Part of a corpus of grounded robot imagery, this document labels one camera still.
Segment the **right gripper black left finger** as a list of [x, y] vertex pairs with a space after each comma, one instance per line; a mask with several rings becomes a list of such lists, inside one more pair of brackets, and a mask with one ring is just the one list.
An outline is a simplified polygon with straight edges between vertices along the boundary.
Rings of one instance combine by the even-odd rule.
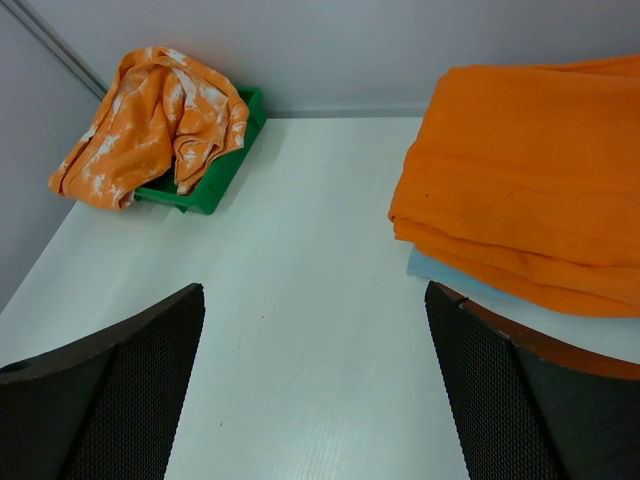
[[190, 284], [1, 370], [4, 479], [161, 479], [205, 317]]

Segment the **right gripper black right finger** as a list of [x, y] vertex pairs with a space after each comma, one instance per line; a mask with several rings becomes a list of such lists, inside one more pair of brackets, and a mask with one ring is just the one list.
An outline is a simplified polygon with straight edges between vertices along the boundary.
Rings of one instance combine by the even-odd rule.
[[639, 366], [430, 282], [425, 310], [472, 479], [636, 479]]

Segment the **orange white tie-dye trousers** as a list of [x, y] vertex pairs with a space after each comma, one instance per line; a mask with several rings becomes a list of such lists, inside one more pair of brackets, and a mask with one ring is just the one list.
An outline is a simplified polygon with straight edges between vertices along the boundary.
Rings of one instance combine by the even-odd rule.
[[136, 189], [171, 172], [186, 195], [218, 158], [244, 146], [249, 115], [223, 74], [169, 47], [132, 51], [48, 186], [96, 208], [123, 210]]

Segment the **folded plain orange trousers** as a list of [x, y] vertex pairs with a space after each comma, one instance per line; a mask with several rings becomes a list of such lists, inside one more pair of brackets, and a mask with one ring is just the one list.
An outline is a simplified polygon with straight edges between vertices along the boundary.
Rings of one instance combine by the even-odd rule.
[[453, 67], [409, 148], [397, 239], [564, 314], [639, 313], [639, 59]]

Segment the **green plastic tray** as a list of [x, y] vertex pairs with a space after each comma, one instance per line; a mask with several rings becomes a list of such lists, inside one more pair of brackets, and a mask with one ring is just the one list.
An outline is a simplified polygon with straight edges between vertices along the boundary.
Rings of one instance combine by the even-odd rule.
[[216, 159], [188, 195], [177, 194], [170, 169], [138, 188], [134, 194], [136, 201], [176, 208], [182, 213], [211, 215], [215, 211], [267, 120], [262, 91], [258, 87], [238, 87], [237, 90], [249, 108], [244, 147]]

